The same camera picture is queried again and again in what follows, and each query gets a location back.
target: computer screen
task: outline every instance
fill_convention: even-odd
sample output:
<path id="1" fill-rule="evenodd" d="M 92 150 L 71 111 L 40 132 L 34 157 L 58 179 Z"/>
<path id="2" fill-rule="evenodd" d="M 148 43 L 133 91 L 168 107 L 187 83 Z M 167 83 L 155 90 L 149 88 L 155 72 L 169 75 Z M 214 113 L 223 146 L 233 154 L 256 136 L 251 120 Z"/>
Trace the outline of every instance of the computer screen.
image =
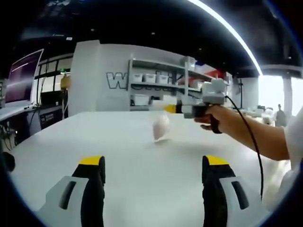
<path id="1" fill-rule="evenodd" d="M 43 49 L 33 52 L 12 64 L 5 93 L 6 103 L 30 101 L 35 71 L 42 52 Z"/>

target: hand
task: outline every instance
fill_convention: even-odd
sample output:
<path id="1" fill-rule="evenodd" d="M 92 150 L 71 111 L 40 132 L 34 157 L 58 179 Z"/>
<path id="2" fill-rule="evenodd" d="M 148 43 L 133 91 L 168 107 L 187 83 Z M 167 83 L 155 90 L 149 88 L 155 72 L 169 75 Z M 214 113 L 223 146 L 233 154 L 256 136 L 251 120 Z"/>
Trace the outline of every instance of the hand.
<path id="1" fill-rule="evenodd" d="M 228 113 L 228 111 L 229 110 L 223 106 L 213 105 L 207 109 L 204 116 L 200 118 L 195 118 L 195 122 L 202 123 L 200 125 L 202 129 L 211 131 L 212 127 L 210 125 L 210 118 L 212 115 L 215 119 L 219 121 L 219 131 L 224 132 L 222 122 L 224 122 L 224 119 L 226 119 L 226 114 Z"/>

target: black ceiling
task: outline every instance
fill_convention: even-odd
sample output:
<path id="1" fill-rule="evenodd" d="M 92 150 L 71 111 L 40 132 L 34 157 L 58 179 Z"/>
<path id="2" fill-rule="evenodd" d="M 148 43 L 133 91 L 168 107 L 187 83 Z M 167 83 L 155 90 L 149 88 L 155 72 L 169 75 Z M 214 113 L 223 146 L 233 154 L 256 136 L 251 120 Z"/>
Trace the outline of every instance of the black ceiling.
<path id="1" fill-rule="evenodd" d="M 300 65 L 289 35 L 263 1 L 203 2 L 235 28 L 260 65 Z M 232 74 L 252 65 L 233 35 L 188 0 L 48 0 L 37 4 L 33 12 L 21 33 L 22 41 L 15 45 L 14 59 L 41 47 L 46 59 L 72 52 L 78 41 L 99 39 L 193 56 Z"/>

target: yellow object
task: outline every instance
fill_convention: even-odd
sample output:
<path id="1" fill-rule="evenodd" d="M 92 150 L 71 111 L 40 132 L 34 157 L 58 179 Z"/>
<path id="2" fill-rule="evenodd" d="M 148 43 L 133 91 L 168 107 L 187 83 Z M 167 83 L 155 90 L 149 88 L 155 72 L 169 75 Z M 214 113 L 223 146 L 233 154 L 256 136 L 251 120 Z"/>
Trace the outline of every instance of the yellow object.
<path id="1" fill-rule="evenodd" d="M 167 105 L 164 107 L 164 110 L 168 113 L 174 114 L 176 113 L 176 105 Z"/>
<path id="2" fill-rule="evenodd" d="M 94 165 L 97 166 L 99 165 L 99 160 L 101 159 L 102 156 L 93 156 L 93 157 L 87 157 L 82 159 L 79 164 L 81 165 Z"/>
<path id="3" fill-rule="evenodd" d="M 61 90 L 69 89 L 71 87 L 71 77 L 64 74 L 63 78 L 60 81 Z"/>
<path id="4" fill-rule="evenodd" d="M 209 165 L 213 166 L 213 165 L 228 165 L 228 163 L 220 157 L 215 157 L 215 156 L 211 156 L 211 155 L 206 155 Z"/>

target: ceiling light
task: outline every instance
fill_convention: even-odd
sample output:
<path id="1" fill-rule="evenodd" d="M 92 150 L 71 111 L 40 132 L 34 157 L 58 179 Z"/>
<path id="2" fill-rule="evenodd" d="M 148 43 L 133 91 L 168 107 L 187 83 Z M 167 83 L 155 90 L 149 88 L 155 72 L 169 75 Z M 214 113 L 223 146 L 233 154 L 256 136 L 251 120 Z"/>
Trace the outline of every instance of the ceiling light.
<path id="1" fill-rule="evenodd" d="M 236 32 L 236 30 L 233 27 L 223 17 L 221 17 L 216 11 L 214 11 L 209 6 L 205 5 L 200 0 L 188 0 L 188 1 L 190 1 L 193 4 L 195 4 L 196 6 L 200 7 L 205 12 L 207 12 L 211 16 L 213 16 L 216 20 L 218 20 L 221 24 L 223 24 L 227 28 L 227 30 L 229 30 L 230 33 L 232 33 L 232 35 L 239 41 L 239 43 L 242 45 L 242 47 L 246 50 L 248 56 L 251 58 L 252 62 L 256 66 L 259 75 L 263 76 L 262 70 L 261 70 L 261 68 L 260 68 L 260 66 L 259 66 L 259 64 L 258 64 L 258 62 L 257 62 L 257 60 L 255 58 L 255 56 L 252 54 L 251 50 L 246 45 L 246 43 L 244 42 L 244 40 L 242 39 L 242 37 Z"/>

